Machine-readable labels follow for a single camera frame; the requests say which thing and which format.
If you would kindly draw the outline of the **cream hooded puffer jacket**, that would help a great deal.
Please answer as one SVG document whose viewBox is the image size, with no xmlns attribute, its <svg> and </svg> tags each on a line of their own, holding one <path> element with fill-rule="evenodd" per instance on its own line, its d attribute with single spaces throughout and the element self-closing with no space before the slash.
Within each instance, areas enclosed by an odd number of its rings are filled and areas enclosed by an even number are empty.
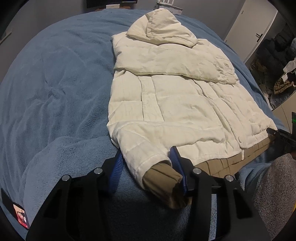
<svg viewBox="0 0 296 241">
<path fill-rule="evenodd" d="M 236 173 L 262 153 L 274 121 L 240 84 L 230 59 L 197 38 L 167 9 L 155 9 L 112 36 L 116 58 L 107 128 L 136 182 L 181 208 L 177 147 L 195 167 Z"/>
</svg>

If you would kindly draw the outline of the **hanging clothes in wardrobe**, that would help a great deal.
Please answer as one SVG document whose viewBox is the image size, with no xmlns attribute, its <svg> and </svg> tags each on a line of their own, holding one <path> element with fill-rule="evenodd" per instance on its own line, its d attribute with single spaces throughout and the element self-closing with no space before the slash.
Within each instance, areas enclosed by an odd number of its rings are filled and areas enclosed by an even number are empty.
<svg viewBox="0 0 296 241">
<path fill-rule="evenodd" d="M 295 35 L 288 25 L 258 47 L 250 72 L 270 109 L 277 108 L 295 91 Z"/>
</svg>

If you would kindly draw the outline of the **grey knitted sleeve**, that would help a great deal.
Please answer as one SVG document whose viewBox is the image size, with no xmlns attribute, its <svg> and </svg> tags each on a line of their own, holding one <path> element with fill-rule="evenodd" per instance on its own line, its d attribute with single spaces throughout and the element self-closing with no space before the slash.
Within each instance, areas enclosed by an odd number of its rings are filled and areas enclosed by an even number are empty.
<svg viewBox="0 0 296 241">
<path fill-rule="evenodd" d="M 285 154 L 273 161 L 253 198 L 270 239 L 274 240 L 295 211 L 295 159 Z"/>
</svg>

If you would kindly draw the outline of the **phone with red screen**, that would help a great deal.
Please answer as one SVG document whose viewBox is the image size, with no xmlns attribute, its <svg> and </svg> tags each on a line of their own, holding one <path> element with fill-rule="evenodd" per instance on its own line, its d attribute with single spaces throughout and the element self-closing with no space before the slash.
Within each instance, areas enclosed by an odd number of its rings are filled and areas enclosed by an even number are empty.
<svg viewBox="0 0 296 241">
<path fill-rule="evenodd" d="M 25 229 L 29 229 L 29 222 L 25 210 L 15 202 L 12 202 L 6 192 L 1 189 L 1 198 L 5 208 L 18 221 L 18 223 Z"/>
</svg>

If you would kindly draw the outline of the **blue fleece bed blanket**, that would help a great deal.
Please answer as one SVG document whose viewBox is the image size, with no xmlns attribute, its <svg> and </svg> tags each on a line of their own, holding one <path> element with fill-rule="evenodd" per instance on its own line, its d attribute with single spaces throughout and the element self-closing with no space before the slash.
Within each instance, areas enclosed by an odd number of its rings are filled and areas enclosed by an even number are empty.
<svg viewBox="0 0 296 241">
<path fill-rule="evenodd" d="M 111 36 L 148 12 L 106 9 L 59 21 L 31 39 L 7 71 L 1 83 L 1 188 L 24 208 L 30 225 L 63 175 L 86 175 L 116 154 L 106 126 L 115 65 Z M 286 129 L 237 54 L 200 21 L 176 18 L 227 55 L 258 106 Z M 161 207 L 126 165 L 113 197 L 113 233 L 102 240 L 183 240 L 190 208 Z"/>
</svg>

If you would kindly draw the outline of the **white wardrobe door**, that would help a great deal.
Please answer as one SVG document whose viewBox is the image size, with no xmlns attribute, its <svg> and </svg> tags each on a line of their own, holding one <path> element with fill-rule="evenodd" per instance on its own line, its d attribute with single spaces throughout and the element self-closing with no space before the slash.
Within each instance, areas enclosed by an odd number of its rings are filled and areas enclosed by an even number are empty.
<svg viewBox="0 0 296 241">
<path fill-rule="evenodd" d="M 224 39 L 244 63 L 258 48 L 274 22 L 277 9 L 267 0 L 245 1 Z"/>
</svg>

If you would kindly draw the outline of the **white cabinet under router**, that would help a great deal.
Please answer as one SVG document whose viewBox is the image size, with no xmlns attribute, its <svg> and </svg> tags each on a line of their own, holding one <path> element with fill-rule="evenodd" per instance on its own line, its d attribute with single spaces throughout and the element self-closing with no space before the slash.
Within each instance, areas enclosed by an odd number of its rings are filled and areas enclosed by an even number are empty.
<svg viewBox="0 0 296 241">
<path fill-rule="evenodd" d="M 175 15 L 181 15 L 183 12 L 182 8 L 174 6 L 173 4 L 163 4 L 157 1 L 155 9 L 160 9 L 160 8 L 167 9 L 168 11 L 170 11 L 172 14 L 175 14 Z"/>
</svg>

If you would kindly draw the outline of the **white wifi router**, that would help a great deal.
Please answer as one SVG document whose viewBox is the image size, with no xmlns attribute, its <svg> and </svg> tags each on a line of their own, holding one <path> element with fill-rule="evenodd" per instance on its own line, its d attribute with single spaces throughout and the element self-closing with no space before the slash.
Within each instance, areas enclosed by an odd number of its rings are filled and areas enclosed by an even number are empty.
<svg viewBox="0 0 296 241">
<path fill-rule="evenodd" d="M 159 2 L 163 4 L 174 4 L 174 0 L 159 0 Z"/>
</svg>

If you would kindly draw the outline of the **wooden wall shelf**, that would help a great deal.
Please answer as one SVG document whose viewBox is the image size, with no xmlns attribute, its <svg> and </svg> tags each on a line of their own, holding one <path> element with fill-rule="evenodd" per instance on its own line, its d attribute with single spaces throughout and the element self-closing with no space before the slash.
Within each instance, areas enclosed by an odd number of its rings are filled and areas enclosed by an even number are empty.
<svg viewBox="0 0 296 241">
<path fill-rule="evenodd" d="M 5 31 L 0 39 L 0 45 L 11 35 L 12 31 Z"/>
</svg>

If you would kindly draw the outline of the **black wall monitor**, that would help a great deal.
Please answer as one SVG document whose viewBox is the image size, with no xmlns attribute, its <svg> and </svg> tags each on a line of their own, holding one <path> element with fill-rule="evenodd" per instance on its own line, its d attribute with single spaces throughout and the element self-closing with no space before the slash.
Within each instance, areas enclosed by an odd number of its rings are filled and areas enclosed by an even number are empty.
<svg viewBox="0 0 296 241">
<path fill-rule="evenodd" d="M 110 4 L 136 4 L 138 0 L 128 1 L 128 0 L 86 0 L 87 8 L 101 7 Z"/>
</svg>

